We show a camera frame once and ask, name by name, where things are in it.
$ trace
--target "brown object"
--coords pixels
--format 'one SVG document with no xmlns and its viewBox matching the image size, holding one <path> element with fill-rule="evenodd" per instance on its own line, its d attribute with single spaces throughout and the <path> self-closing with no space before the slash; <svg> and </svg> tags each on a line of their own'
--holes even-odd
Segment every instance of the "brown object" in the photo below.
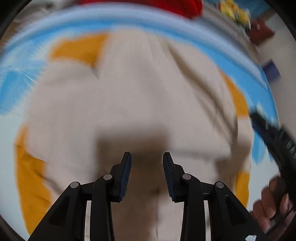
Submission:
<svg viewBox="0 0 296 241">
<path fill-rule="evenodd" d="M 274 35 L 274 32 L 261 19 L 252 19 L 251 30 L 247 30 L 246 33 L 250 37 L 251 43 L 255 45 L 261 44 Z"/>
</svg>

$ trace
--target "metal screw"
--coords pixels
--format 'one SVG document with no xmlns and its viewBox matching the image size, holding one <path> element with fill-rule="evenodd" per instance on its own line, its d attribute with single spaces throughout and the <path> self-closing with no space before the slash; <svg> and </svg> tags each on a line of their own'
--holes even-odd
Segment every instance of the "metal screw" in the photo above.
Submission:
<svg viewBox="0 0 296 241">
<path fill-rule="evenodd" d="M 112 178 L 112 175 L 111 174 L 104 175 L 104 179 L 105 180 L 110 180 L 111 178 Z"/>
<path fill-rule="evenodd" d="M 78 182 L 72 182 L 72 183 L 70 184 L 70 187 L 71 187 L 71 188 L 76 188 L 76 187 L 78 187 Z"/>
<path fill-rule="evenodd" d="M 223 188 L 223 187 L 224 187 L 224 183 L 222 183 L 222 182 L 217 182 L 217 183 L 216 183 L 216 186 L 217 186 L 218 188 Z"/>
<path fill-rule="evenodd" d="M 191 175 L 190 174 L 183 174 L 183 179 L 185 179 L 185 180 L 189 180 L 189 179 L 191 179 Z"/>
</svg>

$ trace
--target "beige fabric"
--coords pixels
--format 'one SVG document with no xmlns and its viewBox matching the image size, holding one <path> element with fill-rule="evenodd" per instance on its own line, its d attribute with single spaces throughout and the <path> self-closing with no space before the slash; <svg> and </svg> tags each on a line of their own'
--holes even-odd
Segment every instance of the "beige fabric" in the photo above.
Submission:
<svg viewBox="0 0 296 241">
<path fill-rule="evenodd" d="M 233 159 L 232 149 L 249 154 L 252 134 L 237 138 L 244 130 L 218 68 L 190 45 L 121 30 L 99 62 L 48 64 L 28 108 L 28 151 L 48 163 L 53 201 L 130 151 L 127 193 L 112 205 L 116 240 L 178 240 L 183 206 L 168 196 L 163 153 L 201 181 L 233 190 L 249 157 Z"/>
</svg>

